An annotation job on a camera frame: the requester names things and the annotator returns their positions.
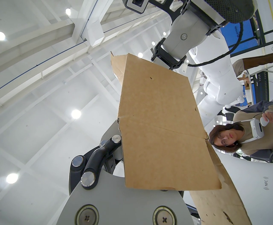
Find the metal screw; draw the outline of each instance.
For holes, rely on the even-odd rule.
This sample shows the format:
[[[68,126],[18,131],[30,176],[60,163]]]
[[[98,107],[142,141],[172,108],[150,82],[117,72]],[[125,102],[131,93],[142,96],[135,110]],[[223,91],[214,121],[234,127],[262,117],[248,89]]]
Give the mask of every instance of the metal screw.
[[[91,171],[87,171],[82,175],[81,184],[83,187],[90,187],[95,182],[95,174]]]
[[[83,206],[76,215],[76,225],[97,225],[99,212],[93,205]]]
[[[112,141],[115,143],[115,144],[117,144],[117,143],[120,143],[120,141],[121,141],[121,136],[120,135],[114,135],[113,137],[112,137]]]
[[[93,225],[96,221],[96,213],[92,209],[85,209],[80,214],[79,225]]]
[[[153,214],[154,225],[176,225],[174,213],[165,206],[158,207]]]
[[[82,156],[78,155],[72,160],[72,166],[79,167],[82,165],[84,159]]]
[[[181,34],[180,38],[181,38],[182,41],[184,41],[184,40],[187,39],[187,37],[188,37],[187,34],[184,33],[184,34]]]

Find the beige sweater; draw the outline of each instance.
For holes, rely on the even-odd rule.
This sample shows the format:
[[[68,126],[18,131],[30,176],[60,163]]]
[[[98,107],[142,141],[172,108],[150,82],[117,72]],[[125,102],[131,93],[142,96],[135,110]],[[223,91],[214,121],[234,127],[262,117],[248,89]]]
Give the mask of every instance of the beige sweater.
[[[268,110],[265,112],[273,112],[273,105],[268,107]],[[233,122],[239,122],[248,119],[260,119],[262,117],[262,113],[245,113],[242,111],[238,111],[233,118]],[[250,122],[242,122],[241,123],[245,134],[239,140],[239,142],[244,142],[253,137]],[[241,150],[246,155],[251,155],[257,152],[260,149],[273,149],[273,123],[269,123],[266,127],[263,128],[264,130],[264,137],[257,139],[255,141],[251,141],[245,144],[242,144]]]

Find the handheld controller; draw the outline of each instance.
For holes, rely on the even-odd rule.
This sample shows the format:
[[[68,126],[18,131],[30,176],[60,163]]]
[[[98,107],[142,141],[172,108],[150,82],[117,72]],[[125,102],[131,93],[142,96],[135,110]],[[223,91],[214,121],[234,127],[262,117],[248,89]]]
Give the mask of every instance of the handheld controller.
[[[269,123],[269,119],[267,119],[267,121],[265,121],[265,119],[263,117],[261,117],[260,122],[261,122],[261,125],[263,127],[265,127]]]

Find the black mesh pad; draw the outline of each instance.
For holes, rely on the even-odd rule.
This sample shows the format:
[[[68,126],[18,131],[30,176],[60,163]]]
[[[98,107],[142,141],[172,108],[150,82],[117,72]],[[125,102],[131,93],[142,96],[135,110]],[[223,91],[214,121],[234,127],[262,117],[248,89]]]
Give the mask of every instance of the black mesh pad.
[[[254,14],[252,0],[204,0],[226,21],[240,23],[250,19]]]

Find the vr headset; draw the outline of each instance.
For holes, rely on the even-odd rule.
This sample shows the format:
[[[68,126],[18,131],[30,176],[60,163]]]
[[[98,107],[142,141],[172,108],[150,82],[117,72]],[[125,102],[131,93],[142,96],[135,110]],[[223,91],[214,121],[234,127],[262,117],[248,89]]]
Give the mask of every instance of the vr headset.
[[[248,143],[248,142],[260,139],[265,135],[264,132],[263,132],[263,126],[261,125],[260,120],[253,118],[253,119],[250,119],[250,120],[243,120],[241,122],[248,122],[248,121],[250,122],[250,125],[251,125],[253,138],[248,139],[248,140],[246,140],[244,142],[241,142],[241,144]]]

